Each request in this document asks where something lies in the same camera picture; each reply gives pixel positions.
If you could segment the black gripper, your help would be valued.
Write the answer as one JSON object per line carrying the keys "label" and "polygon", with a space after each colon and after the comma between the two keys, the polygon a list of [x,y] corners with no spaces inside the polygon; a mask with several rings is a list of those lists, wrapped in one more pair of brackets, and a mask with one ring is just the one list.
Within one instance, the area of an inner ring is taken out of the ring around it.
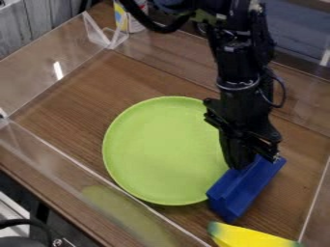
{"label": "black gripper", "polygon": [[207,98],[204,121],[219,130],[219,142],[227,165],[243,169],[259,154],[275,162],[281,134],[270,121],[274,84],[230,88],[218,86],[221,98]]}

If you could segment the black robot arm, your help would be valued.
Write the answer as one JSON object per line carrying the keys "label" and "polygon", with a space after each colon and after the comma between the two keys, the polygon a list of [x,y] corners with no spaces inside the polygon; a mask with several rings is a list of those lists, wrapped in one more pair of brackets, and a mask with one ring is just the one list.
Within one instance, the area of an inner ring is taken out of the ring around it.
{"label": "black robot arm", "polygon": [[151,31],[168,34],[187,21],[206,25],[206,38],[217,63],[221,96],[203,101],[204,121],[219,130],[226,163],[233,169],[250,165],[257,155],[274,162],[281,134],[270,113],[283,106],[274,87],[283,81],[270,68],[275,42],[269,31],[266,4],[261,0],[151,0],[175,20],[158,24],[134,0],[119,0],[124,9]]}

